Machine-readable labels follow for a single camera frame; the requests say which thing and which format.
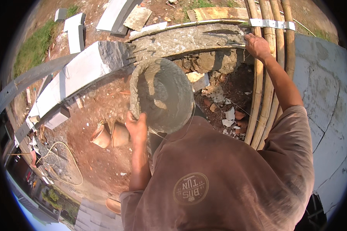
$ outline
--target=bucket of cement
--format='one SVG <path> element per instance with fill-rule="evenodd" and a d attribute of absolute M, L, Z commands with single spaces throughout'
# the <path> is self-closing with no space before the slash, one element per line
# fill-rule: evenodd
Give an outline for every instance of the bucket of cement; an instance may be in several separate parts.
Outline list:
<path fill-rule="evenodd" d="M 140 113 L 147 113 L 150 131 L 176 132 L 191 116 L 192 85 L 170 60 L 152 58 L 141 62 L 132 73 L 130 91 L 130 110 L 137 119 Z"/>

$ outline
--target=metal strap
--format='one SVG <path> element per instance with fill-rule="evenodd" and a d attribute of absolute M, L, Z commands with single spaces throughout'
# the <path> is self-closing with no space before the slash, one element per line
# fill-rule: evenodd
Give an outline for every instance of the metal strap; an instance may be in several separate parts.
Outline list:
<path fill-rule="evenodd" d="M 248 20 L 248 24 L 252 27 L 272 27 L 276 29 L 290 29 L 290 30 L 296 30 L 296 26 L 293 22 L 282 22 L 282 21 L 275 21 L 270 19 L 259 19 L 259 18 L 250 18 Z"/>

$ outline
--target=bamboo pole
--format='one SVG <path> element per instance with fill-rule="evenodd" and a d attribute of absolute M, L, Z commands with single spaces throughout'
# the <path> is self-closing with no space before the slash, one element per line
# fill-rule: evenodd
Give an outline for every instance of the bamboo pole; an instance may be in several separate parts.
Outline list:
<path fill-rule="evenodd" d="M 244 0 L 249 18 L 258 18 L 256 4 L 253 0 Z M 255 36 L 261 37 L 261 28 L 252 27 L 252 33 Z M 264 65 L 258 59 L 254 59 L 254 82 L 253 82 L 253 95 L 252 95 L 252 107 L 250 111 L 250 117 L 248 120 L 247 132 L 244 142 L 250 144 L 256 126 L 258 112 L 261 103 L 262 96 L 262 84 L 264 80 Z"/>
<path fill-rule="evenodd" d="M 289 4 L 289 0 L 282 0 L 282 8 L 284 12 L 285 21 L 293 22 L 293 17 L 291 16 L 291 5 Z M 296 65 L 296 45 L 294 43 L 294 35 L 294 30 L 286 29 L 287 63 L 285 66 L 285 71 L 291 79 L 293 79 L 294 68 Z M 279 108 L 278 113 L 276 115 L 276 119 L 278 119 L 282 113 L 282 109 Z"/>
<path fill-rule="evenodd" d="M 272 9 L 272 13 L 274 16 L 274 19 L 276 21 L 282 21 L 282 17 L 280 15 L 279 5 L 277 0 L 270 0 L 270 5 Z M 275 29 L 276 33 L 276 60 L 278 61 L 279 65 L 284 69 L 284 62 L 285 62 L 285 50 L 284 50 L 284 32 L 282 29 Z M 270 115 L 267 120 L 264 133 L 262 134 L 261 141 L 257 147 L 257 150 L 262 150 L 265 145 L 265 139 L 268 137 L 269 132 L 271 130 L 271 127 L 274 123 L 275 117 L 277 115 L 279 108 L 279 100 L 276 96 L 276 93 L 274 93 L 272 104 L 271 104 L 271 110 Z"/>
<path fill-rule="evenodd" d="M 260 0 L 260 8 L 261 8 L 261 15 L 263 19 L 270 19 L 273 20 L 274 17 L 272 15 L 272 10 L 270 3 L 266 0 Z M 268 41 L 269 45 L 275 47 L 276 46 L 276 35 L 275 35 L 275 29 L 271 27 L 264 27 L 264 38 L 266 41 Z M 256 127 L 256 131 L 254 133 L 251 146 L 254 149 L 258 148 L 258 145 L 260 143 L 261 137 L 264 133 L 264 128 L 267 123 L 267 120 L 270 115 L 271 110 L 271 102 L 273 98 L 273 91 L 274 87 L 272 85 L 269 73 L 266 71 L 265 75 L 265 86 L 264 86 L 264 99 L 262 101 L 262 108 L 261 113 L 259 117 L 259 121 Z"/>

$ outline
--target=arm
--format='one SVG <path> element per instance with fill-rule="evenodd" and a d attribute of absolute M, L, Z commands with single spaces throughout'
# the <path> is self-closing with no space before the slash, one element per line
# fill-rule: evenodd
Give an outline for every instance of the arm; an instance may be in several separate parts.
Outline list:
<path fill-rule="evenodd" d="M 246 45 L 248 52 L 259 59 L 266 67 L 282 110 L 285 111 L 294 105 L 303 106 L 296 85 L 271 55 L 268 42 L 264 38 L 254 36 L 252 33 L 246 34 L 244 37 L 248 41 Z"/>
<path fill-rule="evenodd" d="M 132 140 L 131 178 L 129 191 L 144 190 L 152 174 L 149 168 L 147 150 L 147 115 L 141 113 L 138 120 L 134 119 L 131 111 L 127 112 L 125 125 Z"/>

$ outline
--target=hand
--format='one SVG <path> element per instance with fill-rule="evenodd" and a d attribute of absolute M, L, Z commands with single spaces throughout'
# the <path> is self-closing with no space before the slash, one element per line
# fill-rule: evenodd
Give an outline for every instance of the hand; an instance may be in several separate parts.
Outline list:
<path fill-rule="evenodd" d="M 266 58 L 272 56 L 269 43 L 264 38 L 257 37 L 252 33 L 246 34 L 244 38 L 248 41 L 245 48 L 256 59 L 264 62 Z"/>
<path fill-rule="evenodd" d="M 143 145 L 146 143 L 148 135 L 146 113 L 141 113 L 140 118 L 135 120 L 132 112 L 128 111 L 125 125 L 127 130 L 130 132 L 131 141 L 134 145 Z"/>

